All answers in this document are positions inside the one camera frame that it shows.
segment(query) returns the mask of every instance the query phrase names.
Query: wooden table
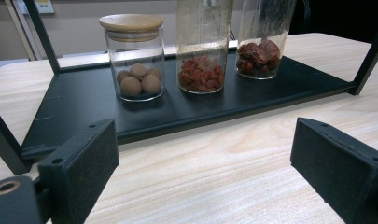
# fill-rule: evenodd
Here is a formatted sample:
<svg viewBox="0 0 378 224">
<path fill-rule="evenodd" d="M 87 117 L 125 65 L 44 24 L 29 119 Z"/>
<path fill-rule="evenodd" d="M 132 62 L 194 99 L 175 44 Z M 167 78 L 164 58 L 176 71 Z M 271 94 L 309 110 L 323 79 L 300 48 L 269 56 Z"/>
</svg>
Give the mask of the wooden table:
<svg viewBox="0 0 378 224">
<path fill-rule="evenodd" d="M 369 44 L 292 35 L 285 55 L 353 80 Z M 105 55 L 61 65 L 104 62 Z M 52 78 L 48 61 L 0 68 L 0 114 L 22 143 Z M 359 96 L 340 94 L 119 146 L 120 166 L 86 223 L 343 223 L 290 166 L 297 117 L 378 150 L 378 64 Z M 38 176 L 36 168 L 28 173 Z M 0 159 L 0 180 L 12 176 Z"/>
</svg>

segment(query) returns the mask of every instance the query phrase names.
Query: bamboo lid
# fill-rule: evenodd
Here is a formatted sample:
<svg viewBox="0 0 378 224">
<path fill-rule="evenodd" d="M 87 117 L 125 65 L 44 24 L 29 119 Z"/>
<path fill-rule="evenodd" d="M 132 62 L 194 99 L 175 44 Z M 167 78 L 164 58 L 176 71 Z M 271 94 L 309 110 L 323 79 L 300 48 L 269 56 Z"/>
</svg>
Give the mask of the bamboo lid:
<svg viewBox="0 0 378 224">
<path fill-rule="evenodd" d="M 120 14 L 102 17 L 99 23 L 110 31 L 144 32 L 162 27 L 163 18 L 155 15 Z"/>
</svg>

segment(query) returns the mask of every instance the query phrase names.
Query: glass container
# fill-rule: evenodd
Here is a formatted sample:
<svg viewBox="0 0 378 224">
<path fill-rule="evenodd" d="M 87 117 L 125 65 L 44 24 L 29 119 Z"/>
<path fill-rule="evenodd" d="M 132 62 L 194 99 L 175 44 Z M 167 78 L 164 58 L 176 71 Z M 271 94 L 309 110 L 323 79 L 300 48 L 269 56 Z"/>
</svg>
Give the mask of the glass container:
<svg viewBox="0 0 378 224">
<path fill-rule="evenodd" d="M 244 77 L 275 77 L 296 0 L 244 0 L 235 70 Z"/>
<path fill-rule="evenodd" d="M 164 92 L 163 18 L 123 14 L 100 19 L 115 83 L 126 101 L 154 99 Z"/>
<path fill-rule="evenodd" d="M 232 0 L 176 0 L 177 84 L 210 93 L 224 86 Z"/>
</svg>

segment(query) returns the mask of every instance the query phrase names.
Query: black tray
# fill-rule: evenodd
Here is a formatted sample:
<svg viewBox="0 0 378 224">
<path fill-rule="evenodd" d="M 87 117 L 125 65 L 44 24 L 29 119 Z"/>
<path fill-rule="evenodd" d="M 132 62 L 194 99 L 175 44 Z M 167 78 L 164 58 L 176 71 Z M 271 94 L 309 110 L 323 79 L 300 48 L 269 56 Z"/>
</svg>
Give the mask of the black tray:
<svg viewBox="0 0 378 224">
<path fill-rule="evenodd" d="M 49 154 L 80 128 L 115 119 L 119 144 L 129 143 L 235 119 L 275 108 L 343 93 L 353 82 L 283 57 L 277 77 L 255 80 L 234 71 L 235 52 L 228 55 L 225 86 L 197 95 L 180 90 L 175 59 L 165 62 L 166 92 L 159 98 L 130 103 L 114 90 L 110 67 L 54 76 L 22 144 L 24 159 Z"/>
</svg>

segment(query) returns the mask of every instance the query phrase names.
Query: dried fruit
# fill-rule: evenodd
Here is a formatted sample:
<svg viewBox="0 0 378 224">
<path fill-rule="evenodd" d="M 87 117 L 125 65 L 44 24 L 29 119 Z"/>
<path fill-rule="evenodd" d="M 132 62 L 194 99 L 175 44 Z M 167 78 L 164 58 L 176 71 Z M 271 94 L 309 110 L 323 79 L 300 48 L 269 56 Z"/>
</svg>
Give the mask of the dried fruit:
<svg viewBox="0 0 378 224">
<path fill-rule="evenodd" d="M 219 90 L 224 83 L 224 74 L 217 59 L 210 60 L 206 55 L 183 60 L 178 74 L 180 88 L 188 91 L 212 92 Z"/>
<path fill-rule="evenodd" d="M 237 50 L 236 68 L 245 76 L 266 74 L 276 68 L 280 61 L 280 50 L 272 40 L 264 39 L 257 45 L 248 43 Z"/>
</svg>

